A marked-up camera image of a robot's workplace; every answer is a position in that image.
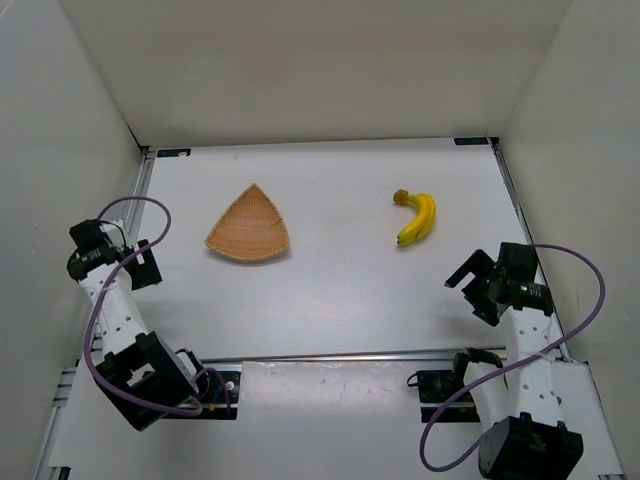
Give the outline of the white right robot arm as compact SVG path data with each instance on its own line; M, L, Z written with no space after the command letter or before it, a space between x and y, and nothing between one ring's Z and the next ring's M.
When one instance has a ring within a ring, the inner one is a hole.
M489 352L467 348L454 371L462 384L492 374L471 396L484 433L478 468L485 479L566 479L582 457L583 439L568 429L553 385L551 342L554 303L536 280L538 256L529 245L504 242L492 259L478 249L446 280L465 277L464 298L475 316L502 330L506 364Z

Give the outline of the yellow fake banana bunch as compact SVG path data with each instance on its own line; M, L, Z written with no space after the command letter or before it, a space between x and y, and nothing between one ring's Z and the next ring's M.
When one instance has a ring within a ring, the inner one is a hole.
M410 194L400 189L393 195L393 202L398 206L409 206L415 210L414 219L408 223L396 237L400 247L411 245L424 238L433 228L436 219L436 203L427 193Z

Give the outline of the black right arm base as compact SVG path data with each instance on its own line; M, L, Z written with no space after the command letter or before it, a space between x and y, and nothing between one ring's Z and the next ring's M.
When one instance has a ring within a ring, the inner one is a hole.
M418 370L406 380L408 388L418 392L421 422L427 424L437 408L463 387L462 377L450 370ZM470 393L456 400L436 420L437 423L479 423L480 418Z

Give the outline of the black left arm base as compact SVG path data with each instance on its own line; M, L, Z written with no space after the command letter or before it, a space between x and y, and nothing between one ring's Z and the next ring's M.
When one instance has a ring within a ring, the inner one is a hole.
M195 375L203 368L217 368L225 385L217 379L212 372L205 372L197 380L199 392L196 398L202 406L202 411L197 417L185 417L180 415L165 414L162 412L145 409L141 418L151 425L163 418L179 420L235 420L237 418L238 402L241 387L241 369L239 364L214 364L206 365L197 361L193 363L187 356L181 355L180 359L185 363L188 371Z

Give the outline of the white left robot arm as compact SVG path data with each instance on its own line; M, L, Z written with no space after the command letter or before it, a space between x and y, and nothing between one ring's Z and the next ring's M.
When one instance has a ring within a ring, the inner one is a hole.
M70 228L76 245L67 271L97 302L105 298L97 316L103 359L97 372L113 387L141 400L177 408L200 395L207 381L195 376L203 369L188 349L172 350L145 326L133 292L162 281L153 252L144 252L108 282L113 269L136 247L128 242L120 222L85 220Z

